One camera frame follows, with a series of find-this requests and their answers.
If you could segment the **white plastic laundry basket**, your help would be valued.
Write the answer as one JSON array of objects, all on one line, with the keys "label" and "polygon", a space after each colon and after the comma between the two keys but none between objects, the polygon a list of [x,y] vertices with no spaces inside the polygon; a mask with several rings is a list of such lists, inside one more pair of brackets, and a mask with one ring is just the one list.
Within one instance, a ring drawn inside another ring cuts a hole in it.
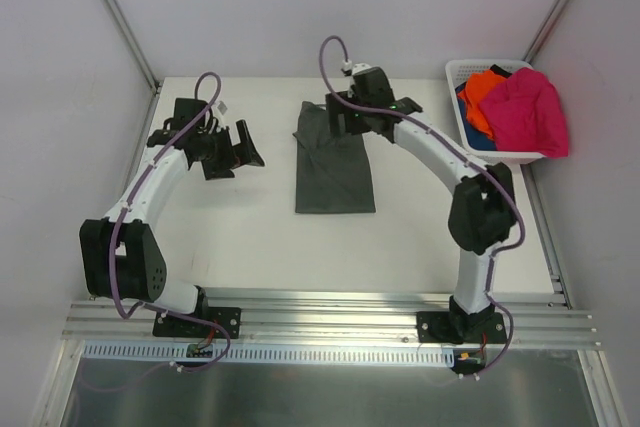
[{"label": "white plastic laundry basket", "polygon": [[491,164],[530,164],[545,157],[534,113],[542,76],[529,63],[451,60],[445,75],[464,149]]}]

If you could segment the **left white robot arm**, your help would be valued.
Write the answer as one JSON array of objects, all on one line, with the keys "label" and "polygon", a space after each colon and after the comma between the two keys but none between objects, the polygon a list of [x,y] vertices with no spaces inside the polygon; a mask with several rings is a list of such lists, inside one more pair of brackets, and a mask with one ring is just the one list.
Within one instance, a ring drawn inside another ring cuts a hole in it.
[{"label": "left white robot arm", "polygon": [[202,289],[171,279],[153,229],[194,165],[201,166],[207,180],[231,178],[245,165],[264,166],[245,120],[237,121],[233,137],[226,112],[221,101],[176,99],[172,117],[147,139],[139,168],[119,201],[102,218],[83,222],[79,239],[91,295],[175,312],[176,324],[188,335],[208,328]]}]

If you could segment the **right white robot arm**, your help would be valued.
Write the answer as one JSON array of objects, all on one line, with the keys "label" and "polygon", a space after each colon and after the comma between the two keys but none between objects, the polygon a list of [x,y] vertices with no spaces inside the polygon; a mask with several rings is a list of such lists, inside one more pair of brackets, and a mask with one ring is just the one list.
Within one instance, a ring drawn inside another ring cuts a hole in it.
[{"label": "right white robot arm", "polygon": [[413,99],[396,98],[381,68],[347,61],[342,73],[348,89],[326,96],[331,133],[384,137],[417,158],[452,196],[447,227],[460,249],[457,284],[447,313],[429,314],[420,322],[423,334],[450,344],[479,341],[495,313],[487,296],[491,256],[517,221],[510,169],[503,163],[481,165]]}]

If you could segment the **aluminium mounting rail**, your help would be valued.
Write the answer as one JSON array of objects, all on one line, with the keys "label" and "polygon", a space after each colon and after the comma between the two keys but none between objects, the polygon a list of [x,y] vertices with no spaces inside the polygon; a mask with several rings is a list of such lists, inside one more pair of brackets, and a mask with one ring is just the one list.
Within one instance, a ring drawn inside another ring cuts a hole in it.
[{"label": "aluminium mounting rail", "polygon": [[[445,294],[309,292],[210,288],[211,303],[241,309],[239,339],[245,343],[415,346],[416,315],[443,311]],[[600,350],[603,336],[594,315],[568,306],[560,294],[505,294],[513,315],[517,349]],[[154,315],[139,311],[121,319],[106,299],[72,303],[65,339],[148,340]]]}]

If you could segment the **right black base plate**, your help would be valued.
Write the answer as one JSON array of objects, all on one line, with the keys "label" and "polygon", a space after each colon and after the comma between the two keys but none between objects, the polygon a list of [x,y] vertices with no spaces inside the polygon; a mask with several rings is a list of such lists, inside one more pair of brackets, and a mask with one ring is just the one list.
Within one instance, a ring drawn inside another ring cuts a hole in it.
[{"label": "right black base plate", "polygon": [[419,311],[416,330],[420,343],[504,345],[507,340],[503,316],[491,309],[473,315]]}]

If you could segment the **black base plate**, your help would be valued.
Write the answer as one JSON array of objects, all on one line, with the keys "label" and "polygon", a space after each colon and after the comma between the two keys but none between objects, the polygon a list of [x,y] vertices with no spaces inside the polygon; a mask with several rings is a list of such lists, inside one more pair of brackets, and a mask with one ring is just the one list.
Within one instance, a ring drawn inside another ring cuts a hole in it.
[{"label": "black base plate", "polygon": [[491,309],[473,315],[419,311],[416,330],[420,343],[504,345],[507,340],[503,316]]},{"label": "black base plate", "polygon": [[237,339],[240,334],[242,309],[239,307],[209,307],[198,321],[186,320],[186,315],[180,317],[167,314],[162,317],[156,315],[152,328],[152,336],[157,338],[186,338],[204,339],[212,331],[212,325],[217,324],[224,329],[231,339]]}]

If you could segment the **grey t shirt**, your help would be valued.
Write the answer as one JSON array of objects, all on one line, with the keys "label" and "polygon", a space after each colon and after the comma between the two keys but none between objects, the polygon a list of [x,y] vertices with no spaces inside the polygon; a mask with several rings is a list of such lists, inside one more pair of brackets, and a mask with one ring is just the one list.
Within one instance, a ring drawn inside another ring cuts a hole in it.
[{"label": "grey t shirt", "polygon": [[369,157],[360,135],[332,136],[326,110],[304,101],[293,136],[297,147],[296,213],[376,212]]}]

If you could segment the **blue t shirt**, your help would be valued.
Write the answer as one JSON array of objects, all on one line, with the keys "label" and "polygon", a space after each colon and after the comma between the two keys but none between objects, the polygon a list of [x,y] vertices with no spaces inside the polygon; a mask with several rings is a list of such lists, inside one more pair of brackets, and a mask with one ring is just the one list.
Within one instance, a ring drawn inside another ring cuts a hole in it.
[{"label": "blue t shirt", "polygon": [[465,132],[467,143],[472,149],[478,151],[495,152],[497,150],[494,141],[490,140],[486,134],[473,127],[466,119],[466,105],[465,102],[458,98],[458,110],[462,118],[462,125]]}]

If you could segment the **orange t shirt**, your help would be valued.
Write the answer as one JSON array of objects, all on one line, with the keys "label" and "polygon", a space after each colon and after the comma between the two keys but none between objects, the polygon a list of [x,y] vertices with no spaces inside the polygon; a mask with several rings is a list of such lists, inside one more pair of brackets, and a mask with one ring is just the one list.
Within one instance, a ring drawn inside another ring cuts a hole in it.
[{"label": "orange t shirt", "polygon": [[480,109],[480,102],[499,84],[505,82],[506,77],[494,72],[491,69],[481,73],[473,73],[463,90],[458,94],[458,98],[465,104],[465,118],[467,122],[477,131],[484,134],[493,141],[493,131]]}]

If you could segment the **pink t shirt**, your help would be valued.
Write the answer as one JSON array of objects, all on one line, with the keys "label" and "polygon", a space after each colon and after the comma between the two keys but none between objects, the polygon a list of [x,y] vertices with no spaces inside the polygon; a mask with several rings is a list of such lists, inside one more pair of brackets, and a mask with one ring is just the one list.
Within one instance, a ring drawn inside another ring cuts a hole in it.
[{"label": "pink t shirt", "polygon": [[559,94],[541,72],[523,67],[480,102],[503,152],[569,155],[569,133]]}]

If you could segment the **left aluminium corner post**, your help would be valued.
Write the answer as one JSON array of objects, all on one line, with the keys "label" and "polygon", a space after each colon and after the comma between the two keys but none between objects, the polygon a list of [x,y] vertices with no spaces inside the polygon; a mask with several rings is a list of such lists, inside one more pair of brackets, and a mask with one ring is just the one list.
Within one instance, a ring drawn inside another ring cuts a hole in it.
[{"label": "left aluminium corner post", "polygon": [[145,83],[152,93],[156,93],[160,88],[160,81],[153,73],[152,68],[132,30],[124,11],[118,0],[101,0],[104,7],[112,19],[116,30],[121,36],[125,47],[131,55]]}]

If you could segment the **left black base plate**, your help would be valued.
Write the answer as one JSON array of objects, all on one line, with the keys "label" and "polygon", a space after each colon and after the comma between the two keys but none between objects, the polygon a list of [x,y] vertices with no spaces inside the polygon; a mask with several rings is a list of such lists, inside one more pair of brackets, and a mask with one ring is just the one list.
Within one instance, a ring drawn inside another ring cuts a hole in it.
[{"label": "left black base plate", "polygon": [[212,325],[217,324],[224,329],[231,339],[237,339],[240,334],[242,309],[239,307],[209,307],[198,321],[186,320],[186,315],[180,317],[167,314],[162,317],[156,315],[152,328],[152,336],[157,338],[186,338],[204,339],[212,331]]}]

